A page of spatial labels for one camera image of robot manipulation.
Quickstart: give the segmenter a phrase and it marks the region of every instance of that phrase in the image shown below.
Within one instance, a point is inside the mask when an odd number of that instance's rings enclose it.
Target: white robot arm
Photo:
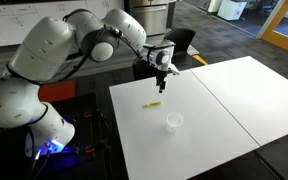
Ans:
[[[84,9],[63,20],[46,17],[29,32],[0,80],[0,127],[30,127],[33,138],[26,138],[27,156],[61,152],[75,133],[74,126],[50,103],[39,101],[40,85],[55,75],[74,46],[81,50],[84,60],[101,62],[114,54],[120,39],[162,72],[157,74],[161,90],[169,69],[179,74],[171,64],[174,43],[164,40],[157,47],[144,45],[143,27],[119,9],[111,10],[102,20]]]

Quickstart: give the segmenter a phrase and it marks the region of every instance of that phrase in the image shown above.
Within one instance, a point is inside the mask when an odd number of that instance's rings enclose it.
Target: cable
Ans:
[[[96,35],[95,37],[95,41],[94,41],[94,45],[97,44],[98,39],[103,35],[103,33],[106,31],[106,26],[104,26],[104,28],[102,28]],[[85,63],[85,61],[88,59],[89,55],[92,53],[92,50],[90,47],[88,47],[85,55],[83,56],[82,60],[80,61],[80,63],[77,66],[74,66],[73,70],[71,72],[69,72],[68,74],[66,74],[65,77],[63,77],[62,79],[59,79],[58,82],[64,81],[67,78],[71,77],[76,71],[78,71],[82,65]]]
[[[29,127],[27,127],[27,128],[28,128],[28,134],[30,135],[31,140],[32,140],[32,155],[31,155],[31,161],[29,164],[29,169],[28,169],[27,174],[26,174],[26,179],[31,180],[33,169],[34,169],[35,162],[36,162],[36,159],[34,157],[35,143],[34,143],[34,135],[33,135],[32,130]]]
[[[56,76],[60,75],[66,68],[68,68],[68,66],[70,66],[70,65],[72,64],[72,62],[73,62],[75,59],[76,59],[76,58],[73,58],[61,71],[59,71],[58,73],[56,73],[53,78],[55,78]]]
[[[42,170],[44,169],[44,167],[45,167],[45,165],[46,165],[46,163],[47,163],[47,161],[48,161],[50,155],[51,155],[51,151],[48,150],[48,151],[47,151],[46,159],[45,159],[45,161],[44,161],[42,167],[41,167],[41,168],[37,171],[37,173],[35,174],[33,180],[35,180],[35,179],[37,178],[37,176],[42,172]]]
[[[136,54],[136,56],[139,59],[142,59],[142,56],[141,56],[140,52],[136,51],[124,37],[120,37],[120,40],[122,40],[125,44],[127,44],[133,50],[133,52]]]

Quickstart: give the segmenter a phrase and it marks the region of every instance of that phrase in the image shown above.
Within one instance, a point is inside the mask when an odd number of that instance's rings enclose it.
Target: office chair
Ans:
[[[173,29],[164,36],[164,39],[175,43],[172,63],[180,71],[204,65],[187,53],[194,36],[195,31],[186,28]],[[154,77],[156,69],[143,60],[135,59],[133,62],[133,73],[135,80],[139,80]]]
[[[275,0],[263,0],[262,6],[261,6],[261,13],[266,14],[265,11],[273,9],[274,2]]]
[[[187,49],[191,44],[195,33],[196,32],[191,29],[178,28],[171,30],[164,36],[164,39],[175,43],[172,63],[180,71],[204,65],[187,53]]]

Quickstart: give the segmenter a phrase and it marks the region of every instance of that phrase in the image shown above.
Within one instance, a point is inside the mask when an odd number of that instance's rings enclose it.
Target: table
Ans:
[[[288,134],[288,79],[250,56],[191,71],[259,145]]]
[[[162,94],[155,83],[110,87],[129,179],[188,179],[259,147],[190,70],[168,75]],[[174,134],[166,131],[172,111],[184,117]]]

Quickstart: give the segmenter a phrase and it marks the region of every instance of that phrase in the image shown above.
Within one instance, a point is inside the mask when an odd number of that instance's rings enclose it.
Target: pen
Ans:
[[[159,101],[159,102],[153,102],[153,103],[150,103],[150,104],[145,104],[145,108],[147,108],[147,107],[152,107],[152,106],[158,106],[158,105],[161,105],[162,104],[162,102],[161,101]]]

